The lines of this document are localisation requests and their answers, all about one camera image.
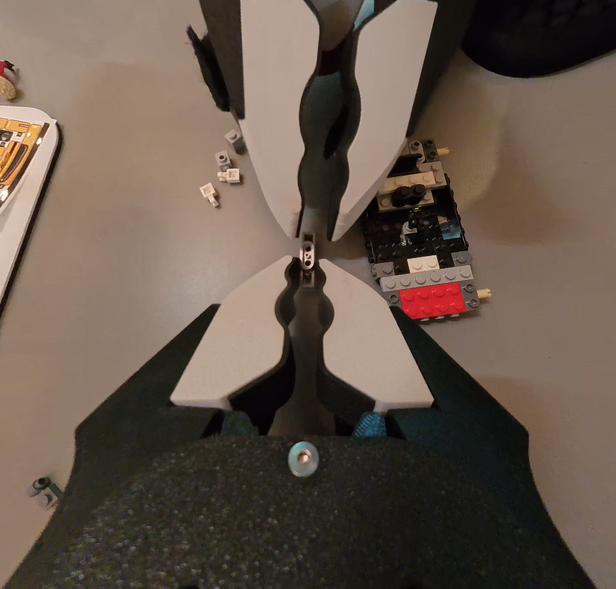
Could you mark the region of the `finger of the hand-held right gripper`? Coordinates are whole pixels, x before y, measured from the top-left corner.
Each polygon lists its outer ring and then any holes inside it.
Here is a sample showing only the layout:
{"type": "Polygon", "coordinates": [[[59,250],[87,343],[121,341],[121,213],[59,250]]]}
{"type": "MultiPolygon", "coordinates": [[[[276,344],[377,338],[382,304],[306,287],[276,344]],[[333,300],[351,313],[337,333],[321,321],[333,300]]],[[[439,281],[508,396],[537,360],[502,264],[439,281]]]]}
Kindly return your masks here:
{"type": "Polygon", "coordinates": [[[305,144],[304,92],[320,54],[320,20],[309,0],[240,0],[244,118],[252,166],[282,231],[297,234],[305,144]]]}
{"type": "Polygon", "coordinates": [[[432,0],[396,0],[356,32],[353,133],[341,150],[348,180],[332,241],[358,219],[402,151],[437,8],[432,0]]]}

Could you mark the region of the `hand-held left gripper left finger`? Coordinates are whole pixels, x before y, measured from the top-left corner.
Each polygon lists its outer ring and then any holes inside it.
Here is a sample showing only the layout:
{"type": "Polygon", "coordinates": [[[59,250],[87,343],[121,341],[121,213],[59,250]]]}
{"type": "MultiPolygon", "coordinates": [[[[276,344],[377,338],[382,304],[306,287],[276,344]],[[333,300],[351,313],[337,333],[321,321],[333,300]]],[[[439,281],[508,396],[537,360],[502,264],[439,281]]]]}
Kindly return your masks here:
{"type": "Polygon", "coordinates": [[[174,405],[231,410],[234,395],[280,363],[285,327],[275,307],[293,260],[281,257],[226,296],[171,394],[174,405]]]}

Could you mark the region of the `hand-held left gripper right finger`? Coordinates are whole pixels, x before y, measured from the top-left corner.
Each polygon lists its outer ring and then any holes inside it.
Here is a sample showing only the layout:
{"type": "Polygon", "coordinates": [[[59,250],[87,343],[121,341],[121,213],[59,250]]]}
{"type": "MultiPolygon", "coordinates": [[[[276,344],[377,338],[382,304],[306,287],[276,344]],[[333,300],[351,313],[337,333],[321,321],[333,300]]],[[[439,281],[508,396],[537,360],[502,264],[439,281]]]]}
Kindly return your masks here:
{"type": "Polygon", "coordinates": [[[392,309],[369,285],[327,259],[319,398],[332,413],[429,408],[434,397],[392,309]]]}

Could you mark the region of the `dark grey holed brick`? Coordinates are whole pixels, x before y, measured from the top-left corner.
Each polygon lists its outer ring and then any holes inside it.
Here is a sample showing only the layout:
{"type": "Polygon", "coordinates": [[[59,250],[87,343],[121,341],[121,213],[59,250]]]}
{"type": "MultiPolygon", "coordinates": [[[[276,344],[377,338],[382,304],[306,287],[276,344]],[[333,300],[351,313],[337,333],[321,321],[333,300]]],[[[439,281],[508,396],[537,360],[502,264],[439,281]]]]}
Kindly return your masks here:
{"type": "Polygon", "coordinates": [[[315,271],[317,265],[315,243],[315,232],[302,232],[299,251],[299,262],[301,267],[300,285],[303,289],[311,291],[315,289],[315,271]]]}

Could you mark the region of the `grey desk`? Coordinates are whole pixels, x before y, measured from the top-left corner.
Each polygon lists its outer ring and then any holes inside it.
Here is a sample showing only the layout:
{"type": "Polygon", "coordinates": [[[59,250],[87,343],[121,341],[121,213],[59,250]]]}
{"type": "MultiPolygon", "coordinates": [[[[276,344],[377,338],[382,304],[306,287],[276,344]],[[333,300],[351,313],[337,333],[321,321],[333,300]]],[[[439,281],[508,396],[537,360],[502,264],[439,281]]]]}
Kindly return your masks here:
{"type": "MultiPolygon", "coordinates": [[[[1,583],[65,484],[73,431],[213,302],[297,252],[249,158],[199,188],[233,119],[185,34],[197,0],[1,0],[1,59],[63,144],[1,319],[1,583]]],[[[508,79],[459,54],[419,128],[492,299],[424,329],[530,434],[536,483],[597,586],[615,588],[615,55],[508,79]]]]}

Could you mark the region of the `toy brick car base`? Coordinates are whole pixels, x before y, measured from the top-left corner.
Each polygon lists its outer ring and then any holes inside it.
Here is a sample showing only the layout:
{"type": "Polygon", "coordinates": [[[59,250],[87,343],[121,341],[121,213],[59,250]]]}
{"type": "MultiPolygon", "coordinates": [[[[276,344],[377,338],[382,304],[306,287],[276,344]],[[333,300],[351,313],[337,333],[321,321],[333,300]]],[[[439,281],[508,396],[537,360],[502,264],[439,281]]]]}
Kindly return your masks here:
{"type": "Polygon", "coordinates": [[[473,258],[451,181],[431,139],[409,138],[361,216],[381,296],[417,322],[478,311],[491,292],[475,284],[473,258]]]}

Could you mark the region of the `red brick piece with wheel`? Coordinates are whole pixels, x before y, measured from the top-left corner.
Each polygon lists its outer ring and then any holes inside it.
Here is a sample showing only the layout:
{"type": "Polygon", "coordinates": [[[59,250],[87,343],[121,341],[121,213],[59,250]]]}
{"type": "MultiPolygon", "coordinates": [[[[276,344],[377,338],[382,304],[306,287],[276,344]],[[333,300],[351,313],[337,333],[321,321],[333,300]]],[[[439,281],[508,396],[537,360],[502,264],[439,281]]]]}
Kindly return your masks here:
{"type": "Polygon", "coordinates": [[[1,97],[8,102],[20,98],[20,70],[8,60],[1,60],[1,97]]]}

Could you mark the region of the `orange sticker sheet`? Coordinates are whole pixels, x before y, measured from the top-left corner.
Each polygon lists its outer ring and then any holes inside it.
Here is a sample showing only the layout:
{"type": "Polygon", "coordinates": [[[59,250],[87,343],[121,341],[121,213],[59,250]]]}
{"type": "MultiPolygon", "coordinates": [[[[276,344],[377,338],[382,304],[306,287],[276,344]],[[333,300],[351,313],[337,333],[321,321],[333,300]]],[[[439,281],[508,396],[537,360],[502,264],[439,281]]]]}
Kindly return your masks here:
{"type": "Polygon", "coordinates": [[[50,123],[27,123],[1,118],[1,214],[25,181],[25,175],[50,123]]]}

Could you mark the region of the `small grey connector brick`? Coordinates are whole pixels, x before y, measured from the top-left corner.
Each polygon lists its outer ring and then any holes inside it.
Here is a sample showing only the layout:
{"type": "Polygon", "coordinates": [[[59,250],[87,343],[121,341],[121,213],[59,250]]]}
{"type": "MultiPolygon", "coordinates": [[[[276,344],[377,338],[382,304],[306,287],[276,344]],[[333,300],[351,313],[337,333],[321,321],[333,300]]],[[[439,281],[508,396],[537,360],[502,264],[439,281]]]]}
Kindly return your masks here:
{"type": "Polygon", "coordinates": [[[27,489],[29,498],[36,498],[42,509],[56,507],[64,496],[63,490],[49,476],[39,477],[27,489]]]}

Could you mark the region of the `white tray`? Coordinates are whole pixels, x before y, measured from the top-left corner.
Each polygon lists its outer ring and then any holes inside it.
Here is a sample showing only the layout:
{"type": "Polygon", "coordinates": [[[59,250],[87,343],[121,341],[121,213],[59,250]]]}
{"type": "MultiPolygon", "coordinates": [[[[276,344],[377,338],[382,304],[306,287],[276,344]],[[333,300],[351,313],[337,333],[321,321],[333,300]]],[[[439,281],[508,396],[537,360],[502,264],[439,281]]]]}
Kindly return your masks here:
{"type": "Polygon", "coordinates": [[[57,121],[40,109],[1,105],[2,117],[27,123],[50,123],[49,131],[27,169],[25,181],[1,214],[1,310],[4,310],[61,150],[62,133],[57,121]]]}

